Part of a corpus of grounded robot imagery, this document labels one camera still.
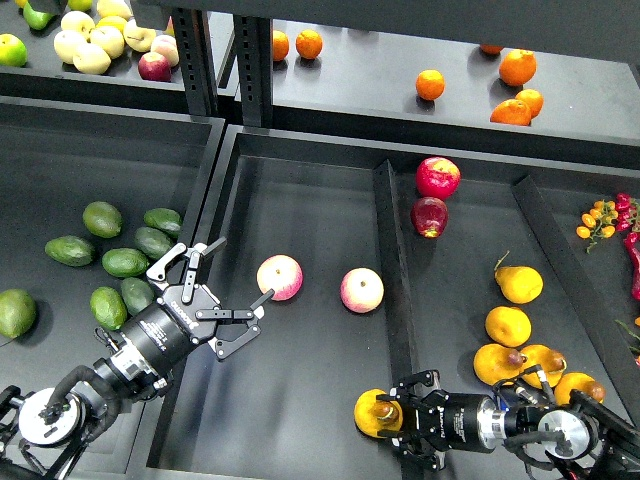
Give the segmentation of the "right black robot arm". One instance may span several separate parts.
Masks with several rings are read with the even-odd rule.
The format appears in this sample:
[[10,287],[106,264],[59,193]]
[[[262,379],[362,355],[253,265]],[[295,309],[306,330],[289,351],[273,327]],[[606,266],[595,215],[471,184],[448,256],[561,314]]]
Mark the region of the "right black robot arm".
[[401,379],[373,397],[374,433],[406,458],[432,470],[449,450],[491,453],[498,446],[527,472],[556,470],[565,479],[636,479],[639,432],[584,392],[560,405],[541,366],[530,367],[542,386],[522,375],[497,381],[490,395],[450,393],[436,370]]

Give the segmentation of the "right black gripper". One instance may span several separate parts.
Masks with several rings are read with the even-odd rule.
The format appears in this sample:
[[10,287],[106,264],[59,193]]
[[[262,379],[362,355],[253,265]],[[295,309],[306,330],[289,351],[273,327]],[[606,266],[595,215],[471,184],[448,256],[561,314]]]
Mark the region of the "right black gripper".
[[424,370],[375,396],[378,401],[397,402],[405,415],[403,430],[382,429],[377,435],[402,459],[427,471],[443,470],[448,450],[491,453],[495,449],[491,427],[495,402],[487,395],[440,390],[440,379],[438,370]]

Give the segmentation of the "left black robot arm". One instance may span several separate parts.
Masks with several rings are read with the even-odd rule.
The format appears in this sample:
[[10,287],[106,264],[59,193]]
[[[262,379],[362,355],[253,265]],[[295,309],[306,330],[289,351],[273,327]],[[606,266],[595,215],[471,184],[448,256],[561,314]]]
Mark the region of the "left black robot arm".
[[87,447],[137,402],[164,395],[173,369],[203,344],[224,360],[260,333],[267,290],[246,309],[225,309],[197,276],[205,259],[226,245],[179,243],[146,273],[155,300],[115,334],[104,336],[112,354],[76,367],[55,387],[24,395],[15,386],[1,394],[1,444],[14,438],[26,465],[1,460],[4,479],[64,479]]

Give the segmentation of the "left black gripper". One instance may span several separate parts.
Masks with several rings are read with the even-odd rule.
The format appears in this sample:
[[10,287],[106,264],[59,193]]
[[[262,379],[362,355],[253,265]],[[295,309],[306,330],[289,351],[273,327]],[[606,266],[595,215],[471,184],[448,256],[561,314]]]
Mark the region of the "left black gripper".
[[[207,343],[219,361],[254,340],[261,333],[259,321],[263,305],[275,294],[269,289],[248,309],[223,309],[206,285],[196,287],[201,264],[227,244],[220,237],[210,245],[197,243],[188,247],[177,243],[146,271],[146,280],[162,293],[156,301],[127,321],[120,330],[127,345],[133,346],[156,375],[165,375],[198,345]],[[183,287],[170,286],[167,273],[185,261],[187,273]],[[222,339],[222,326],[242,325],[244,330],[234,339]]]

